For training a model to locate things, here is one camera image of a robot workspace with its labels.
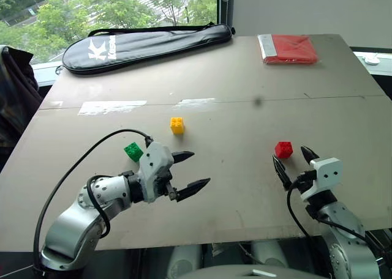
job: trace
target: white logo on bag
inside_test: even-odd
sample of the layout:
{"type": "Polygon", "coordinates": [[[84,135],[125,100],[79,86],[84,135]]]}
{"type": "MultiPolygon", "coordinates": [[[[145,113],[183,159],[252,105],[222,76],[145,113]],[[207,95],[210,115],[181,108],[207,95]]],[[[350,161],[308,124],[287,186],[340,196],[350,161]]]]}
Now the white logo on bag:
{"type": "MultiPolygon", "coordinates": [[[[88,47],[89,50],[93,52],[88,53],[88,57],[90,59],[95,59],[95,60],[105,60],[106,56],[101,55],[103,52],[106,51],[106,42],[103,42],[103,44],[97,48],[94,43],[92,42],[92,39],[90,39],[90,46],[88,47]]],[[[116,59],[116,36],[115,35],[109,35],[109,51],[108,51],[108,59],[116,59]]]]}

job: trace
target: yellow lego brick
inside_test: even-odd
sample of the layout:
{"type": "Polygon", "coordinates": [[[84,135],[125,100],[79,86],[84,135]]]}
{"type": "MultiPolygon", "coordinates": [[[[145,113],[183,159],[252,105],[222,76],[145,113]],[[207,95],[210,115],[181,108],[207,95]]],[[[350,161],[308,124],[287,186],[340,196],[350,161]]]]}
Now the yellow lego brick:
{"type": "Polygon", "coordinates": [[[184,133],[184,122],[180,117],[172,118],[170,120],[170,128],[174,134],[183,134],[184,133]]]}

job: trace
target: window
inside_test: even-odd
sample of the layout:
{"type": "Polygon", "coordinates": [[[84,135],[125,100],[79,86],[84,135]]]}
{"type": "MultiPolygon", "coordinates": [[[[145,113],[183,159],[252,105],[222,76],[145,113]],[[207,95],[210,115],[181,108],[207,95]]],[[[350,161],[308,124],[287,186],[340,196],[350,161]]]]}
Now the window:
{"type": "Polygon", "coordinates": [[[0,0],[0,19],[0,44],[38,64],[60,60],[93,29],[216,23],[217,0],[0,0]]]}

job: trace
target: bag strap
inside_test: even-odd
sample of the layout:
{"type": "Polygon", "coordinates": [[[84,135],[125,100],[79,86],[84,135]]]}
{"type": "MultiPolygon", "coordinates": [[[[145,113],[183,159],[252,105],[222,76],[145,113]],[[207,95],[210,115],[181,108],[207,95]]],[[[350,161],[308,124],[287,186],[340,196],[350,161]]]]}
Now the bag strap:
{"type": "Polygon", "coordinates": [[[152,28],[102,28],[91,31],[88,37],[96,35],[97,33],[102,34],[115,34],[115,33],[135,33],[135,32],[157,32],[157,31],[200,31],[206,28],[214,26],[213,22],[207,25],[201,26],[164,26],[164,27],[152,27],[152,28]]]}

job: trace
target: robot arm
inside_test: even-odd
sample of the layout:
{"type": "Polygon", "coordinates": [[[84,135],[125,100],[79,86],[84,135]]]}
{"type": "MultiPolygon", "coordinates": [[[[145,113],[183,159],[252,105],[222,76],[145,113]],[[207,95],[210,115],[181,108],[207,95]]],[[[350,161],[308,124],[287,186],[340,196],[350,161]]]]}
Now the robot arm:
{"type": "MultiPolygon", "coordinates": [[[[131,171],[120,176],[96,176],[91,182],[95,201],[108,220],[128,209],[132,203],[153,203],[168,195],[170,200],[188,198],[208,182],[208,179],[189,184],[177,191],[170,184],[170,167],[193,155],[192,152],[171,154],[168,147],[153,141],[140,159],[137,173],[131,171]]],[[[73,204],[52,224],[40,254],[41,263],[53,270],[76,270],[84,267],[106,227],[103,216],[89,198],[87,185],[78,193],[73,204]]]]}
{"type": "Polygon", "coordinates": [[[359,219],[343,203],[337,201],[331,191],[340,181],[342,162],[336,158],[319,158],[308,147],[303,146],[301,150],[313,170],[298,176],[295,184],[292,184],[286,175],[281,161],[273,156],[275,169],[284,187],[297,188],[301,199],[309,203],[306,206],[309,215],[327,224],[322,228],[322,236],[328,246],[335,278],[379,278],[376,259],[367,243],[341,228],[332,226],[341,225],[354,234],[365,236],[359,219]]]}

